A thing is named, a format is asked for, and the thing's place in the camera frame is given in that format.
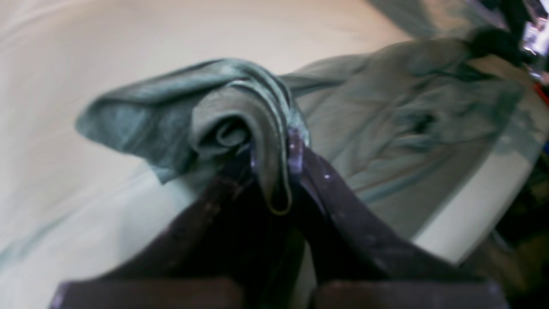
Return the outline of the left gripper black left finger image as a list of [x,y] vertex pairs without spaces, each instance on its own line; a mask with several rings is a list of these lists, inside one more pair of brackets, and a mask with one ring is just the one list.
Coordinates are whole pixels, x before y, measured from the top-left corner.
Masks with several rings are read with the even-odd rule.
[[96,278],[58,286],[51,309],[259,309],[267,212],[246,149],[144,250]]

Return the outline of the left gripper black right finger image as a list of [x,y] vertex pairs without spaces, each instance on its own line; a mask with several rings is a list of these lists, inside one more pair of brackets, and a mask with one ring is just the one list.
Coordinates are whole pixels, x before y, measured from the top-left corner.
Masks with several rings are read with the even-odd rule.
[[507,309],[500,286],[398,236],[335,169],[288,133],[292,215],[318,287],[311,309]]

